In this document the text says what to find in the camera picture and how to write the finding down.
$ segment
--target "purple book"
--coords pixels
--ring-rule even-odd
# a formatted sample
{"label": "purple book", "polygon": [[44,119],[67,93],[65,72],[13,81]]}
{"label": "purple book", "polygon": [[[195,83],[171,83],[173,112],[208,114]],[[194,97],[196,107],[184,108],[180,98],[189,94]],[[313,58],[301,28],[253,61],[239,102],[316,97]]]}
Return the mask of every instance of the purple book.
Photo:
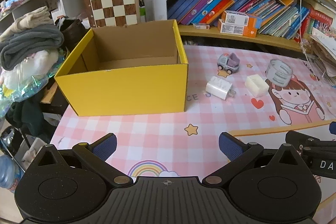
{"label": "purple book", "polygon": [[204,7],[204,5],[206,5],[206,3],[209,0],[200,0],[196,6],[182,19],[182,21],[180,22],[182,25],[189,25],[192,20],[194,19],[194,17],[197,15],[198,11],[201,11],[202,8]]}

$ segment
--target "cartoon girl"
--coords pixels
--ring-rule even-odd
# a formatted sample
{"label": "cartoon girl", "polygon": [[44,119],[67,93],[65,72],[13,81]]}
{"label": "cartoon girl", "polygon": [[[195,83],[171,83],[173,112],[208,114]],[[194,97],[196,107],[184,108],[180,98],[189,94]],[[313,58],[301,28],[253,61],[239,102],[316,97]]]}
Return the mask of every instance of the cartoon girl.
{"label": "cartoon girl", "polygon": [[324,111],[306,84],[292,76],[284,88],[266,79],[277,113],[286,124],[303,124],[324,120]]}

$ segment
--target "metal screw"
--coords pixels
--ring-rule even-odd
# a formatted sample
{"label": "metal screw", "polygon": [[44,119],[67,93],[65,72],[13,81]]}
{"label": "metal screw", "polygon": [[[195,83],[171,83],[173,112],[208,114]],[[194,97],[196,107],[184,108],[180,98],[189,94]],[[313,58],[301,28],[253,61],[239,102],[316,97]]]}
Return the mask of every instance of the metal screw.
{"label": "metal screw", "polygon": [[117,176],[113,181],[118,184],[126,184],[130,181],[130,179],[127,176]]}
{"label": "metal screw", "polygon": [[222,182],[222,179],[218,176],[208,176],[205,181],[210,184],[218,184]]}

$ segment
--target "white plush toy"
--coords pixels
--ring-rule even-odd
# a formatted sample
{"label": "white plush toy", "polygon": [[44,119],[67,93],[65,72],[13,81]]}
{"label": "white plush toy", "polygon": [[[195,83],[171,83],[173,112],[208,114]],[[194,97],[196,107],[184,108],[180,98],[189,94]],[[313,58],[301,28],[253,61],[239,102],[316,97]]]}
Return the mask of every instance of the white plush toy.
{"label": "white plush toy", "polygon": [[34,53],[17,64],[13,70],[2,69],[0,85],[4,84],[8,89],[16,90],[32,76],[44,77],[57,60],[57,50],[43,50]]}

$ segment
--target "beige cloth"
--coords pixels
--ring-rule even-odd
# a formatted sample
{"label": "beige cloth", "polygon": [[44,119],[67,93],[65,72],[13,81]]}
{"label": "beige cloth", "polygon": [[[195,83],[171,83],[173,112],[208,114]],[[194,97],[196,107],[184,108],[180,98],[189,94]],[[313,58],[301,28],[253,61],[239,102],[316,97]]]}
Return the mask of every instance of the beige cloth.
{"label": "beige cloth", "polygon": [[19,17],[0,35],[0,42],[3,42],[15,33],[27,29],[32,29],[40,25],[54,24],[54,21],[49,18],[49,16],[50,13],[48,12],[48,7],[44,6]]}

